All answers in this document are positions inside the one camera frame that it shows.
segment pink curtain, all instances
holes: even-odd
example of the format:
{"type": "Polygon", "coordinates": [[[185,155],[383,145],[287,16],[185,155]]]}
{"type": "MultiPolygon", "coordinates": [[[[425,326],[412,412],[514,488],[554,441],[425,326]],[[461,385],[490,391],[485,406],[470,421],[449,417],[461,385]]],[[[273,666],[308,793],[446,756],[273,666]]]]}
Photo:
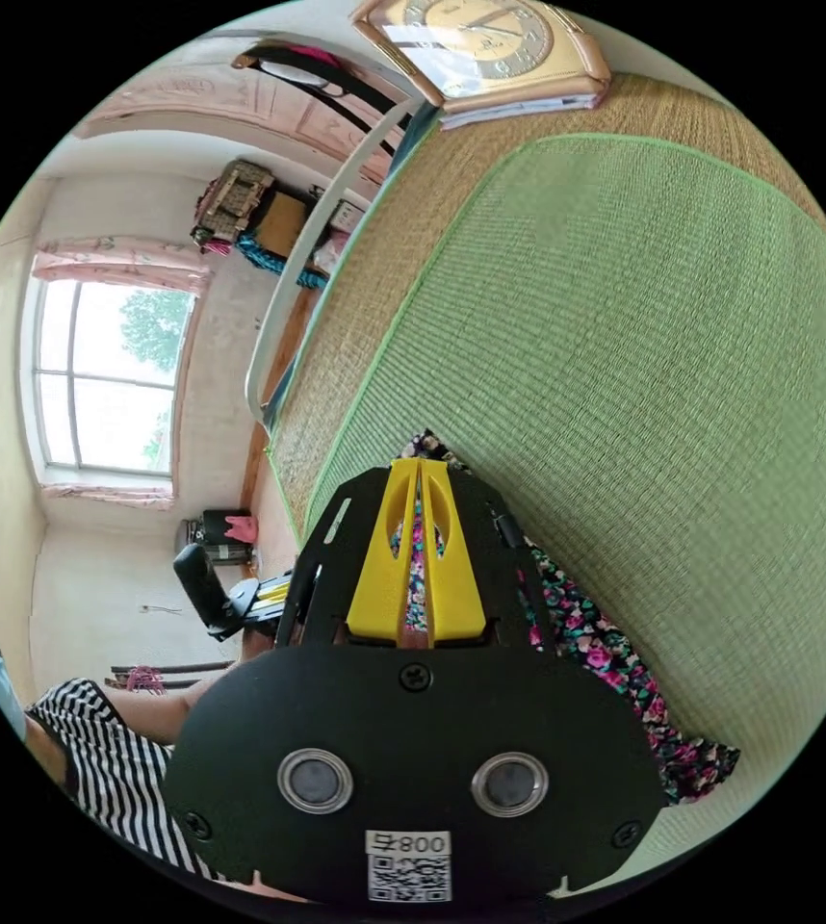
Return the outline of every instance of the pink curtain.
{"type": "Polygon", "coordinates": [[[51,500],[83,498],[87,501],[107,501],[125,507],[150,510],[171,510],[175,496],[169,488],[105,488],[88,484],[47,484],[40,489],[51,500]]]}
{"type": "Polygon", "coordinates": [[[194,246],[110,237],[50,241],[39,248],[32,274],[45,282],[109,282],[204,295],[212,271],[194,246]]]}

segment woven mat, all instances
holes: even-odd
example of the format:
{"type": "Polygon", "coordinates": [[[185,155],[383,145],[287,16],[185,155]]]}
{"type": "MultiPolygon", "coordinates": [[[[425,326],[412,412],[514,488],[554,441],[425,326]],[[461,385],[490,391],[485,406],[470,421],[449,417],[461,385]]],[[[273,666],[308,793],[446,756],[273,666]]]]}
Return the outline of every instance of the woven mat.
{"type": "MultiPolygon", "coordinates": [[[[687,144],[782,190],[826,228],[794,170],[740,113],[646,77],[618,75],[606,102],[591,112],[527,115],[434,133],[402,165],[330,281],[278,418],[271,461],[298,526],[375,351],[458,210],[501,157],[527,141],[571,132],[687,144]]],[[[494,251],[493,260],[502,257],[494,251]]]]}
{"type": "Polygon", "coordinates": [[[625,630],[682,729],[743,751],[617,878],[736,820],[826,711],[826,232],[678,145],[525,145],[398,311],[308,523],[423,426],[625,630]]]}

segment screw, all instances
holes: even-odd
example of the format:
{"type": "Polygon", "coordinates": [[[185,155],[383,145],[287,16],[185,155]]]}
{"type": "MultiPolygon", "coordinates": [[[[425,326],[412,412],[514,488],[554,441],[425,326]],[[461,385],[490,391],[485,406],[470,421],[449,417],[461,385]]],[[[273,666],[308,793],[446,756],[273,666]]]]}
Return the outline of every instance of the screw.
{"type": "Polygon", "coordinates": [[[633,846],[644,831],[639,821],[629,821],[612,835],[612,846],[625,850],[633,846]]]}
{"type": "Polygon", "coordinates": [[[420,693],[432,683],[432,672],[424,664],[407,664],[400,671],[400,686],[408,693],[420,693]]]}
{"type": "Polygon", "coordinates": [[[198,840],[211,839],[211,826],[195,811],[186,814],[185,827],[189,829],[189,834],[198,840]]]}

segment qr code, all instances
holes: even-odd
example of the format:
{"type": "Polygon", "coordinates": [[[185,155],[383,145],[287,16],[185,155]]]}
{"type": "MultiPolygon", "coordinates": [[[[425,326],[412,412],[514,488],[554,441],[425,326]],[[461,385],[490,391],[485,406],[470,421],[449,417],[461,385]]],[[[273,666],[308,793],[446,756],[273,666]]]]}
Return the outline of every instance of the qr code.
{"type": "Polygon", "coordinates": [[[374,902],[449,902],[451,857],[368,857],[368,897],[374,902]]]}

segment yellow plastic part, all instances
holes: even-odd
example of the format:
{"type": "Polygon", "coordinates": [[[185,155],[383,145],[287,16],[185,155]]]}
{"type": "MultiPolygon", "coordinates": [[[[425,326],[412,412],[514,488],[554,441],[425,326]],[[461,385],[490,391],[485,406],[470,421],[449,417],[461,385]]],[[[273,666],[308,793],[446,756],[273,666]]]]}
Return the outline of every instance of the yellow plastic part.
{"type": "Polygon", "coordinates": [[[391,466],[349,608],[348,630],[359,638],[400,642],[409,592],[417,488],[423,502],[429,647],[436,642],[480,638],[486,619],[454,505],[448,466],[424,459],[399,459],[391,466]],[[404,529],[395,558],[390,541],[401,520],[404,529]],[[444,543],[441,558],[434,540],[437,526],[444,543]]]}
{"type": "Polygon", "coordinates": [[[384,500],[374,524],[365,564],[355,587],[346,623],[359,638],[400,642],[406,616],[413,552],[413,523],[419,459],[399,459],[391,466],[384,500]],[[406,524],[400,536],[397,558],[391,552],[391,536],[400,521],[406,524]]]}
{"type": "Polygon", "coordinates": [[[444,462],[421,461],[420,493],[429,647],[436,642],[480,638],[487,621],[444,462]],[[437,526],[444,545],[441,558],[435,545],[437,526]]]}
{"type": "Polygon", "coordinates": [[[290,581],[279,584],[277,587],[269,587],[266,590],[260,590],[256,596],[257,603],[284,603],[288,596],[288,588],[291,586],[290,581]]]}

